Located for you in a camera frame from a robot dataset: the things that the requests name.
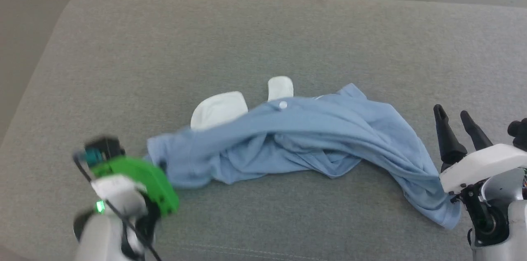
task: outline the cable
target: cable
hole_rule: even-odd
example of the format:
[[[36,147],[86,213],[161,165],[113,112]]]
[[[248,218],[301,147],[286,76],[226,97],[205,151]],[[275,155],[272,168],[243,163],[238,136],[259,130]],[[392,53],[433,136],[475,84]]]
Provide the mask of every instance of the cable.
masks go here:
[[[81,172],[81,174],[84,176],[84,178],[86,178],[86,180],[88,181],[88,183],[91,183],[92,182],[92,178],[90,177],[90,175],[88,175],[88,173],[86,172],[86,170],[84,169],[84,167],[82,167],[81,165],[81,161],[79,159],[79,154],[75,154],[73,156],[73,161],[75,162],[75,165],[77,165],[77,168],[79,169],[79,171]],[[156,261],[163,261],[161,259],[161,257],[159,256],[158,252],[154,249],[154,247],[145,239],[145,237],[135,228],[135,226],[128,220],[126,219],[118,210],[117,208],[111,204],[111,202],[109,202],[108,200],[105,200],[104,201],[108,207],[112,210],[112,212],[115,214],[115,216],[117,216],[117,218],[119,218],[126,227],[132,229],[132,231],[135,233],[135,235],[137,236],[137,239],[139,239],[139,242],[141,242],[141,244],[143,244],[143,246],[145,246],[146,248],[148,248],[148,250],[150,250],[150,252],[152,253],[152,255],[154,256],[154,258],[156,259]]]

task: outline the black cable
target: black cable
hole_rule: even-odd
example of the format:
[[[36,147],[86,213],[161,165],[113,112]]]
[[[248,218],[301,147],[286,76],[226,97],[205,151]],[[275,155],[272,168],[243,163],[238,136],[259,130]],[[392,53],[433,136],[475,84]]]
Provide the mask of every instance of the black cable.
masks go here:
[[[73,161],[75,162],[75,165],[77,165],[77,168],[79,169],[79,171],[81,172],[81,174],[84,176],[84,178],[86,178],[86,180],[88,181],[88,183],[91,183],[92,182],[92,178],[90,177],[90,175],[88,175],[88,173],[86,172],[86,170],[84,169],[84,167],[82,167],[81,165],[81,162],[79,160],[79,156],[78,155],[74,155],[73,156]],[[156,261],[163,261],[161,259],[161,257],[159,257],[159,254],[158,252],[156,252],[156,250],[154,249],[154,247],[145,239],[145,237],[135,228],[135,226],[128,220],[126,219],[126,217],[124,217],[118,210],[117,208],[111,204],[109,201],[105,200],[104,201],[108,207],[112,210],[112,212],[115,214],[115,216],[117,216],[117,218],[119,218],[123,224],[132,229],[132,231],[135,233],[135,235],[137,236],[137,239],[139,239],[139,242],[141,242],[141,244],[143,244],[143,246],[145,246],[146,248],[148,248],[148,250],[150,250],[150,252],[152,253],[152,255],[154,256],[154,258],[156,259]]]

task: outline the crumpled blue fabric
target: crumpled blue fabric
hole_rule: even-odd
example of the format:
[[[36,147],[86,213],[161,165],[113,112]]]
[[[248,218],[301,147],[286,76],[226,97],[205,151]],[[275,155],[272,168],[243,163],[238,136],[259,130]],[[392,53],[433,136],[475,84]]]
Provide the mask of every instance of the crumpled blue fabric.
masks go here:
[[[389,171],[406,199],[439,225],[452,229],[461,215],[410,125],[391,105],[369,101],[353,84],[318,98],[270,101],[209,130],[187,126],[152,137],[147,148],[154,164],[166,162],[175,188],[301,170],[336,178],[364,159]]]

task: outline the green light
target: green light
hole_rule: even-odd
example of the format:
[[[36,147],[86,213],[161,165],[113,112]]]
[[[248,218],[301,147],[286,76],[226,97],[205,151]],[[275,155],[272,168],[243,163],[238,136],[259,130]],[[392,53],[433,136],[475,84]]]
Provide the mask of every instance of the green light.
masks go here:
[[[104,201],[100,200],[100,201],[97,201],[96,203],[96,210],[99,214],[103,214],[104,213]]]

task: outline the blue garment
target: blue garment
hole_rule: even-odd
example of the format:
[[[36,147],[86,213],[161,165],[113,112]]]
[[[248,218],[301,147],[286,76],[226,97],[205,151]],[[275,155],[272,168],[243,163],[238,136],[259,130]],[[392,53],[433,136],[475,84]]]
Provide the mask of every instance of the blue garment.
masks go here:
[[[151,161],[166,162],[175,188],[300,170],[336,178],[365,159],[389,171],[406,199],[441,226],[452,229],[461,214],[410,125],[391,105],[367,100],[353,84],[318,98],[270,101],[209,130],[188,126],[152,137],[147,147]]]

